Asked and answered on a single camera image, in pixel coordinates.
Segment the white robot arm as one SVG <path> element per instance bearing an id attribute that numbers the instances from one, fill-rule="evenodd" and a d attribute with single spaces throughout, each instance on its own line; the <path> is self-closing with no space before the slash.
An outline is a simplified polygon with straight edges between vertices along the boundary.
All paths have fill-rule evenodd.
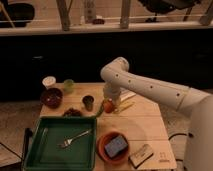
<path id="1" fill-rule="evenodd" d="M 117 57 L 100 71 L 106 98 L 117 101 L 121 89 L 190 116 L 183 159 L 184 171 L 213 171 L 213 94 L 192 87 L 135 75 L 129 62 Z"/>

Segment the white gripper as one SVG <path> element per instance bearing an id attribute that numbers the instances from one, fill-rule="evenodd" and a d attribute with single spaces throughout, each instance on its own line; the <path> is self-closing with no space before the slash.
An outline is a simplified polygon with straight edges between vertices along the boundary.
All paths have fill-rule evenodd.
<path id="1" fill-rule="evenodd" d="M 103 88 L 103 93 L 105 98 L 113 100 L 115 109 L 118 109 L 121 104 L 121 100 L 119 99 L 121 94 L 120 87 L 111 83 L 106 83 Z"/>

